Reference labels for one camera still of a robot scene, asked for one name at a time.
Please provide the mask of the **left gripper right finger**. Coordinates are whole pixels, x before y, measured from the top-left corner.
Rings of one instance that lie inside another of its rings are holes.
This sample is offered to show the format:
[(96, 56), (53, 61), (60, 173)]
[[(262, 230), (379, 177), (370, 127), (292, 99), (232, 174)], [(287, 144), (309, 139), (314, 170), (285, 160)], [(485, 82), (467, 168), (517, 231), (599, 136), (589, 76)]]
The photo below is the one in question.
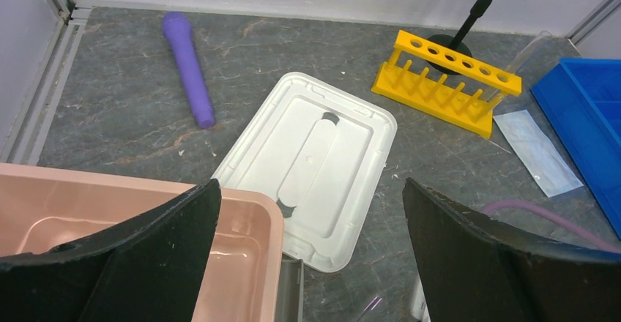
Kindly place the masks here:
[(432, 321), (618, 321), (620, 255), (535, 235), (414, 179), (402, 192)]

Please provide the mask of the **packaged face mask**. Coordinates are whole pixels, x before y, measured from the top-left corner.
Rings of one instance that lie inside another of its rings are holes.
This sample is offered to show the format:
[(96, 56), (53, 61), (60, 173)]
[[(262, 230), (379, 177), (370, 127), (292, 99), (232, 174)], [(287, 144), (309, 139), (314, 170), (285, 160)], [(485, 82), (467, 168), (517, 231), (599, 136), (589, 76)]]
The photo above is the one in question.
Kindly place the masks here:
[(528, 111), (497, 115), (494, 121), (547, 197), (561, 195), (584, 185)]

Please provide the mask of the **white plastic lid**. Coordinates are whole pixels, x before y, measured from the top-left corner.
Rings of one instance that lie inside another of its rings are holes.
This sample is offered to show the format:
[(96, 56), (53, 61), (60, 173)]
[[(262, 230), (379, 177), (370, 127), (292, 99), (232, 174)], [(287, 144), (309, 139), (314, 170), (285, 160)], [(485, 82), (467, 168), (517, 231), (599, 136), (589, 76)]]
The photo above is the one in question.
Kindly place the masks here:
[(275, 84), (214, 172), (284, 217), (283, 251), (324, 273), (350, 261), (397, 131), (383, 108), (301, 72)]

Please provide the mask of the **glass tube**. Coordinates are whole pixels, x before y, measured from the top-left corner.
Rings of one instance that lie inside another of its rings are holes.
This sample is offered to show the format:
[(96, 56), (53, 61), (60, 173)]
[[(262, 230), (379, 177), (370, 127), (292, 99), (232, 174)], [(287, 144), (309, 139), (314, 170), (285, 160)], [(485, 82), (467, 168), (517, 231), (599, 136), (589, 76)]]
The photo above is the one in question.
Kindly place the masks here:
[[(495, 74), (494, 77), (501, 83), (508, 81), (507, 74), (517, 75), (518, 72), (523, 69), (526, 64), (538, 55), (553, 38), (549, 31), (541, 31), (537, 34), (503, 69), (502, 73)], [(487, 105), (495, 106), (504, 99), (504, 94), (500, 89), (489, 87), (489, 90), (484, 95)]]

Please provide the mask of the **yellow test tube rack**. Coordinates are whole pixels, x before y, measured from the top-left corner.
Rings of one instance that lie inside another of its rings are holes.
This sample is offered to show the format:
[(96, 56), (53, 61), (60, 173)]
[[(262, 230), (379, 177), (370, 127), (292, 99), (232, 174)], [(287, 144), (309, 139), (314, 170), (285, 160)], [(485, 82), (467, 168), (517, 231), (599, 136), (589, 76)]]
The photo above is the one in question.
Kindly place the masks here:
[(493, 109), (522, 93), (522, 79), (400, 30), (371, 91), (490, 138)]

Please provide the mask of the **black microphone stand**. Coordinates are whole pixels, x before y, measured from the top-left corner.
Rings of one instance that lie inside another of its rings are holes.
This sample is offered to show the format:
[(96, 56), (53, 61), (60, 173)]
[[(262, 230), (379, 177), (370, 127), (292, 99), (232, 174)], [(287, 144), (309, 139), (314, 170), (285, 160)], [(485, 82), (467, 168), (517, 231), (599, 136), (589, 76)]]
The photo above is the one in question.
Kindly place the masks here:
[(466, 56), (472, 57), (471, 50), (467, 47), (466, 44), (463, 43), (465, 36), (469, 33), (469, 31), (474, 26), (475, 22), (481, 18), (486, 10), (490, 7), (493, 0), (477, 0), (467, 17), (464, 23), (461, 25), (460, 29), (456, 33), (455, 36), (450, 36), (447, 34), (435, 34), (428, 38), (430, 42), (441, 45), (445, 48), (454, 50), (458, 53), (464, 54)]

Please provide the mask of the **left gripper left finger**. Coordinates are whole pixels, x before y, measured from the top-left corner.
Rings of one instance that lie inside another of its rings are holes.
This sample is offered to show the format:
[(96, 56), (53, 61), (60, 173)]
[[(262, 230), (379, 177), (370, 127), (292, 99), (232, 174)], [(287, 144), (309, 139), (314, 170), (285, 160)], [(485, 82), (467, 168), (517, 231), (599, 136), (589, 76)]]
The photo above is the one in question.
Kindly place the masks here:
[(3, 321), (190, 321), (215, 237), (216, 179), (102, 231), (1, 259)]

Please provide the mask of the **blue plastic tray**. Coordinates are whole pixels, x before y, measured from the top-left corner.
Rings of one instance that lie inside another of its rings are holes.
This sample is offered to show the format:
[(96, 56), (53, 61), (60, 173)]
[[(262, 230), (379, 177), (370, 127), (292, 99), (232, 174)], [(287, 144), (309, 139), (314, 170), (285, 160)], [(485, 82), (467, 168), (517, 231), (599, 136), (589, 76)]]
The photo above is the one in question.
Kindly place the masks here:
[(560, 59), (531, 92), (619, 233), (620, 60)]

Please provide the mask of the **pink plastic bin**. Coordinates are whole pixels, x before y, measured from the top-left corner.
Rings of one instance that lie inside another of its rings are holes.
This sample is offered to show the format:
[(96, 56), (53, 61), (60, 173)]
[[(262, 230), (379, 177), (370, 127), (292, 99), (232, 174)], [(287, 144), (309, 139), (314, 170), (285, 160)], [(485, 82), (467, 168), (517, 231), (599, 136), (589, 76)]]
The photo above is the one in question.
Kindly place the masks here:
[[(41, 253), (127, 220), (185, 183), (1, 165), (1, 254)], [(301, 321), (303, 265), (280, 254), (283, 216), (258, 192), (223, 188), (194, 321)]]

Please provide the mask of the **purple microphone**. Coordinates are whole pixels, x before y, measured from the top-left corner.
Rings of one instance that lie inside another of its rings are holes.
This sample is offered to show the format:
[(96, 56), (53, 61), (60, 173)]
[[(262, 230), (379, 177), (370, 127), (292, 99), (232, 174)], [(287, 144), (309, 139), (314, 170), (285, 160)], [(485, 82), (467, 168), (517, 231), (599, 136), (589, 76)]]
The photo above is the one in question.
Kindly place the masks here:
[(192, 26), (181, 12), (167, 12), (162, 33), (171, 47), (190, 111), (201, 129), (215, 126), (215, 113), (193, 44)]

